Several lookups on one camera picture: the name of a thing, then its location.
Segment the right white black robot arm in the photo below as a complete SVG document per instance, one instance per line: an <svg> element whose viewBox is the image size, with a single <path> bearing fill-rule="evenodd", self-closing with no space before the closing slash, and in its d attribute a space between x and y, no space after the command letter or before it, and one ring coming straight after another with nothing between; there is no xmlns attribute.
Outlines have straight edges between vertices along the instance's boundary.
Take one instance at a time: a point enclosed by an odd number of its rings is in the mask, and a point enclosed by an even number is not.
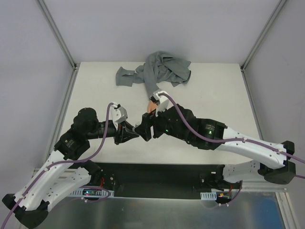
<svg viewBox="0 0 305 229"><path fill-rule="evenodd" d="M220 165L214 176L219 188L239 181L261 181L287 185L296 176L295 163L290 161L294 143L268 143L243 135L224 123L196 117L189 109L173 106L163 112L142 115L134 131L145 141L162 134L185 141L202 150L236 153L250 159L240 164Z"/></svg>

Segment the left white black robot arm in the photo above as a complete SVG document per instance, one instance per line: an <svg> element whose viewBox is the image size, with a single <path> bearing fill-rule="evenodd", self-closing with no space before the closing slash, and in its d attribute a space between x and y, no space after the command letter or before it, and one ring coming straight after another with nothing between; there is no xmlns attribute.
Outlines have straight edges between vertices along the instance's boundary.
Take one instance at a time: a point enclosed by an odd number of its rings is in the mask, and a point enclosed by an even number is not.
<svg viewBox="0 0 305 229"><path fill-rule="evenodd" d="M93 156L81 156L90 148L91 139L112 137L119 144L138 137L127 118L127 111L119 104L107 106L104 122L99 122L94 109L81 109L30 182L19 192L4 196L2 203L10 210L9 215L34 229L73 191L85 185L101 190L105 181L102 169L92 161Z"/></svg>

